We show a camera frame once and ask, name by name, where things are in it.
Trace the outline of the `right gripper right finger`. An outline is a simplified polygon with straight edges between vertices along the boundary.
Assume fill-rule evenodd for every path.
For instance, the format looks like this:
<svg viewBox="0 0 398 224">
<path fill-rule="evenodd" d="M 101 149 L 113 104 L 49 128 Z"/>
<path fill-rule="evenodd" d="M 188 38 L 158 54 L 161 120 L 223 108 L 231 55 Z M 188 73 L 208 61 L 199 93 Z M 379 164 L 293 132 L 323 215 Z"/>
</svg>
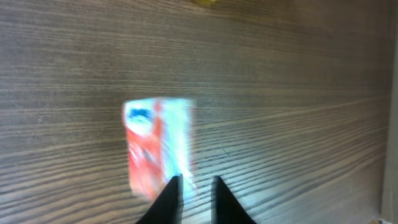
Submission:
<svg viewBox="0 0 398 224">
<path fill-rule="evenodd" d="M 211 206 L 214 224 L 256 224 L 220 176 L 213 181 Z"/>
</svg>

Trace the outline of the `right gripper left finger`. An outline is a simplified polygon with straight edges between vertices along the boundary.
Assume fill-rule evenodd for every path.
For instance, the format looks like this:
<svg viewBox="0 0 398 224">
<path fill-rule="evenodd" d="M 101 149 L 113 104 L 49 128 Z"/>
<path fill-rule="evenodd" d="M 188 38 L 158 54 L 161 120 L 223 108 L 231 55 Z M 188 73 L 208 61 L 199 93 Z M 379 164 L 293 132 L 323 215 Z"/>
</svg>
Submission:
<svg viewBox="0 0 398 224">
<path fill-rule="evenodd" d="M 183 208 L 183 176 L 173 176 L 136 224 L 178 224 Z"/>
</svg>

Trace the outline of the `yellow oil bottle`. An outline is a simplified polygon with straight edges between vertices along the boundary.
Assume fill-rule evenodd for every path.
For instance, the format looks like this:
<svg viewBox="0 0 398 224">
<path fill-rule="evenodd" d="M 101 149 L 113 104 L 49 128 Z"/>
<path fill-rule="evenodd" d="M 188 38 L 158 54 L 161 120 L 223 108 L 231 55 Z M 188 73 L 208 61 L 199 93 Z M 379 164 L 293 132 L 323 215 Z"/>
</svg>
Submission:
<svg viewBox="0 0 398 224">
<path fill-rule="evenodd" d="M 192 1 L 199 6 L 205 6 L 205 7 L 212 6 L 217 2 L 217 0 L 192 0 Z"/>
</svg>

